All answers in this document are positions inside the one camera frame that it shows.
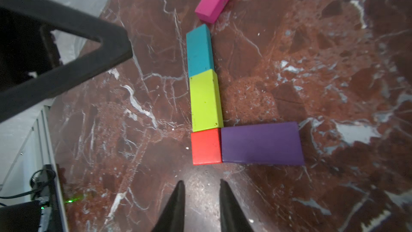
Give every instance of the lime green block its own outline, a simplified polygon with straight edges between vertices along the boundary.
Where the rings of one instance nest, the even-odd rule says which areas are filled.
[[[209,69],[190,77],[193,132],[223,127],[218,75]]]

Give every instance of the red marble tabletop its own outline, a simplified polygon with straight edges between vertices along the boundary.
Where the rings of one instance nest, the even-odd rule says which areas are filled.
[[[185,34],[199,0],[109,0],[133,59],[59,96],[71,231],[150,231],[178,180],[219,231],[219,179],[256,232],[411,231],[412,0],[230,0],[209,25],[225,126],[297,121],[305,166],[193,166]],[[95,48],[86,44],[84,53]]]

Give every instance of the teal block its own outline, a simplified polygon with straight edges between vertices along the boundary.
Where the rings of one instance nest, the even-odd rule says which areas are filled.
[[[198,75],[207,70],[215,70],[213,63],[212,41],[206,24],[186,34],[188,48],[189,77]]]

